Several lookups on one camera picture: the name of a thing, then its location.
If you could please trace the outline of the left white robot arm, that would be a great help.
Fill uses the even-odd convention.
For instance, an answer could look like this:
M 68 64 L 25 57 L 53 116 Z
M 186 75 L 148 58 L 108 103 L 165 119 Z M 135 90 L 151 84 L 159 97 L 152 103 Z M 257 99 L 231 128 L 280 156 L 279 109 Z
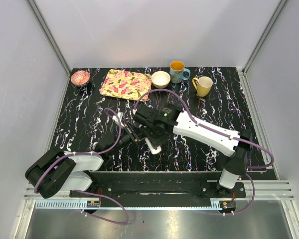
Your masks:
M 103 134 L 91 152 L 75 153 L 50 147 L 26 170 L 25 178 L 34 187 L 34 192 L 45 199 L 65 190 L 81 190 L 87 197 L 96 195 L 98 185 L 87 172 L 99 170 L 116 148 L 146 138 L 142 126 L 129 122 L 121 124 L 119 130 L 118 136 L 112 132 Z

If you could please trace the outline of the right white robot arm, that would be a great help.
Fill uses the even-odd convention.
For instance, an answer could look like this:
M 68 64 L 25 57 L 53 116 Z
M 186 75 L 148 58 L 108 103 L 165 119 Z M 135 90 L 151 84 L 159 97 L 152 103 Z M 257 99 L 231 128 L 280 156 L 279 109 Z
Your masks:
M 230 196 L 235 190 L 236 181 L 247 172 L 251 146 L 245 143 L 251 138 L 249 131 L 238 132 L 224 129 L 195 118 L 192 114 L 166 104 L 161 109 L 139 105 L 133 111 L 134 121 L 140 124 L 145 142 L 152 154 L 161 152 L 170 135 L 177 134 L 209 145 L 224 154 L 227 159 L 217 184 L 217 193 Z

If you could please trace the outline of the white remote control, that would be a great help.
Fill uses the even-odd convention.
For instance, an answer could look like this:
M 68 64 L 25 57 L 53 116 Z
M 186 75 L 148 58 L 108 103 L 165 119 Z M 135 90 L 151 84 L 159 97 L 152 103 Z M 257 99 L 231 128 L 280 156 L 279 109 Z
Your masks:
M 147 137 L 145 138 L 145 142 L 148 145 L 151 154 L 156 155 L 161 152 L 161 146 L 154 147 Z

